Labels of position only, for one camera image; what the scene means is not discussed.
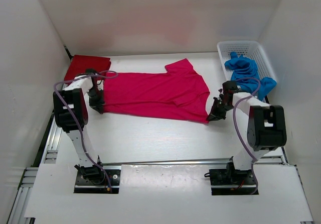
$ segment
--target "red towel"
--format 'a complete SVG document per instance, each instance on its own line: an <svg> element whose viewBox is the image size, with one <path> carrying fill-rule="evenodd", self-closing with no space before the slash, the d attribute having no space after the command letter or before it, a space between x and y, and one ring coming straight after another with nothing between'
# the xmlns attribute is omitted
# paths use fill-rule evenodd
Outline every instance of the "red towel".
<svg viewBox="0 0 321 224"><path fill-rule="evenodd" d="M110 58L75 55L66 73L65 81L72 80L75 76L85 73L88 68L93 68L97 72L109 70Z"/></svg>
<svg viewBox="0 0 321 224"><path fill-rule="evenodd" d="M105 81L104 111L208 123L205 105L210 92L203 78L187 59L165 69L167 73L119 73Z"/></svg>

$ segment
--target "shirt sleeve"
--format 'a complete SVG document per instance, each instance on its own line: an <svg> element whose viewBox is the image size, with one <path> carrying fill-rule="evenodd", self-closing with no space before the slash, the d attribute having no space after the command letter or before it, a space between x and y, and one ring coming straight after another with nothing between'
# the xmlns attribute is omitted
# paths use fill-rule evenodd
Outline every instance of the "shirt sleeve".
<svg viewBox="0 0 321 224"><path fill-rule="evenodd" d="M186 58L178 62L166 65L165 69L168 73L174 73L179 75L186 74L191 71L194 72L193 66Z"/></svg>

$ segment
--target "white surface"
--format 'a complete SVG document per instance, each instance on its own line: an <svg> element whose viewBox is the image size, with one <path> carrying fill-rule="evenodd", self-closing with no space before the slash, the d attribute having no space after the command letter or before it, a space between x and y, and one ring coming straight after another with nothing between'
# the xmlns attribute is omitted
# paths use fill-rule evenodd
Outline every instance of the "white surface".
<svg viewBox="0 0 321 224"><path fill-rule="evenodd" d="M119 194L74 194L72 165L42 164L25 217L51 223L239 223L311 221L290 166L256 166L256 196L212 196L207 166L123 165Z"/></svg>
<svg viewBox="0 0 321 224"><path fill-rule="evenodd" d="M282 0L261 44L279 79L269 98L284 107L288 159L321 223L321 0Z"/></svg>
<svg viewBox="0 0 321 224"><path fill-rule="evenodd" d="M0 0L0 223L34 160L68 57L38 0Z"/></svg>
<svg viewBox="0 0 321 224"><path fill-rule="evenodd" d="M226 77L226 80L231 80L233 70L225 67L225 62L231 59L231 52L236 52L238 56L243 55L255 60L258 68L260 79L271 77L275 81L275 74L270 65L270 61L256 41L225 41L217 44L217 50L220 55L221 64Z"/></svg>
<svg viewBox="0 0 321 224"><path fill-rule="evenodd" d="M280 0L41 0L72 54L212 52L258 40Z"/></svg>
<svg viewBox="0 0 321 224"><path fill-rule="evenodd" d="M164 67L167 64L184 58L188 58L210 89L206 103L209 113L213 97L218 95L218 89L225 82L218 53L112 57L110 70L162 73L166 72ZM87 98L86 104L88 135L103 163L230 158L242 149L234 129L232 111L227 113L226 120L205 125L111 113L100 115L90 108ZM237 111L237 117L241 133L246 138L248 117L242 111ZM280 156L282 151L274 154ZM78 163L72 142L64 132L57 163Z"/></svg>

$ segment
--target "laundry basket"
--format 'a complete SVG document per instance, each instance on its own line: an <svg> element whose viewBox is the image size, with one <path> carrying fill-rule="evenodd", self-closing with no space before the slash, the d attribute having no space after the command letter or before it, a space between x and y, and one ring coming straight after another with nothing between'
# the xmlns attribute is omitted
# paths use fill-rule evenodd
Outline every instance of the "laundry basket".
<svg viewBox="0 0 321 224"><path fill-rule="evenodd" d="M217 44L217 49L219 51L221 64L223 67L224 75L226 80L231 80L233 71L228 67L225 67L225 62L231 59L231 52L236 52L238 56L243 55L250 59L255 60L258 68L258 73L260 79L264 77L271 77L275 81L275 75L267 59L267 56L261 47L261 45L256 41L225 41L219 42Z"/></svg>

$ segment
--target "pink t-shirt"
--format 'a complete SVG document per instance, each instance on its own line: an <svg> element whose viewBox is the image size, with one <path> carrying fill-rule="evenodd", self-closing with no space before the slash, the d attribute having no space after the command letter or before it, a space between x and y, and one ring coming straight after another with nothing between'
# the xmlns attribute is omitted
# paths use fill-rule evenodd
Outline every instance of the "pink t-shirt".
<svg viewBox="0 0 321 224"><path fill-rule="evenodd" d="M202 76L187 59L165 69L167 73L119 73L106 80L104 111L208 123L205 105L210 92Z"/></svg>

